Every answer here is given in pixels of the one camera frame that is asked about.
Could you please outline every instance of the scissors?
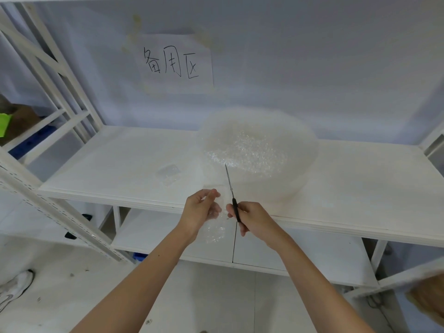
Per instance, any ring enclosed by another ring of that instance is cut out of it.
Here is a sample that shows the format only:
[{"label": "scissors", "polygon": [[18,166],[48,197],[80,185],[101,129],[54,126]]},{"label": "scissors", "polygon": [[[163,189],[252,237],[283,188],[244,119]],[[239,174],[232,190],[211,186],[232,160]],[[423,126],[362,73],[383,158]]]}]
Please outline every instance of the scissors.
[{"label": "scissors", "polygon": [[242,223],[241,218],[239,217],[239,211],[237,209],[237,201],[234,198],[233,188],[231,187],[230,176],[228,175],[228,168],[226,167],[226,165],[225,165],[225,170],[226,170],[226,175],[228,177],[228,183],[230,184],[231,195],[233,196],[233,209],[234,209],[234,213],[236,214],[237,221],[239,223]]}]

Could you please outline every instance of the forearm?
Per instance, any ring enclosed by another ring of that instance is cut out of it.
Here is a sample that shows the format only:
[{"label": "forearm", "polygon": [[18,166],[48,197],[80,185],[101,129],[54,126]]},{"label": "forearm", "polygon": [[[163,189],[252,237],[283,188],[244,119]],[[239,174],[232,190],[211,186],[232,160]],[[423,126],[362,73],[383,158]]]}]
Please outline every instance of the forearm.
[{"label": "forearm", "polygon": [[71,333],[137,333],[189,238],[175,228]]},{"label": "forearm", "polygon": [[373,332],[290,236],[277,252],[319,333]]}]

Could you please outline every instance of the shoe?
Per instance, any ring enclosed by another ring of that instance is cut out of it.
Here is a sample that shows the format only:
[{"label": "shoe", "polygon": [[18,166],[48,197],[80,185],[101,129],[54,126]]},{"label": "shoe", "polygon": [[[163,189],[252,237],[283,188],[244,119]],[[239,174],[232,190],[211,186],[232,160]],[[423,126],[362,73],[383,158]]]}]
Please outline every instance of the shoe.
[{"label": "shoe", "polygon": [[6,305],[20,297],[30,287],[35,273],[32,270],[20,272],[6,284],[0,285],[0,313]]}]

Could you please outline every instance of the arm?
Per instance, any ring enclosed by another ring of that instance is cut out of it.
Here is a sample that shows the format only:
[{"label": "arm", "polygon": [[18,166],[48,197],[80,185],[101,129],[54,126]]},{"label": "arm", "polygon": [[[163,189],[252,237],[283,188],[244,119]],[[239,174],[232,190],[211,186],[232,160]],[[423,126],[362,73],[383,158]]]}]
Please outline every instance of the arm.
[{"label": "arm", "polygon": [[[232,217],[233,206],[226,209]],[[373,332],[259,203],[239,203],[239,216],[242,236],[251,231],[279,254],[319,333]]]},{"label": "arm", "polygon": [[71,333],[139,332],[182,252],[196,239],[203,223],[222,211],[214,202],[218,196],[217,190],[207,189],[188,197],[175,229]]}]

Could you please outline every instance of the scissor blade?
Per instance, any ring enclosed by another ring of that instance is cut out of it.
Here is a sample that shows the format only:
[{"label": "scissor blade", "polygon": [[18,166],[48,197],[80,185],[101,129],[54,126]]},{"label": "scissor blade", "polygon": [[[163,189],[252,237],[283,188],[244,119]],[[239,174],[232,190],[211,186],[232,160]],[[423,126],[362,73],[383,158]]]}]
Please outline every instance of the scissor blade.
[{"label": "scissor blade", "polygon": [[228,177],[228,183],[229,183],[229,185],[230,185],[231,195],[232,195],[233,198],[234,198],[233,188],[231,188],[230,176],[228,175],[228,168],[226,167],[226,165],[225,165],[225,170],[226,170],[226,175],[227,175],[227,177]]}]

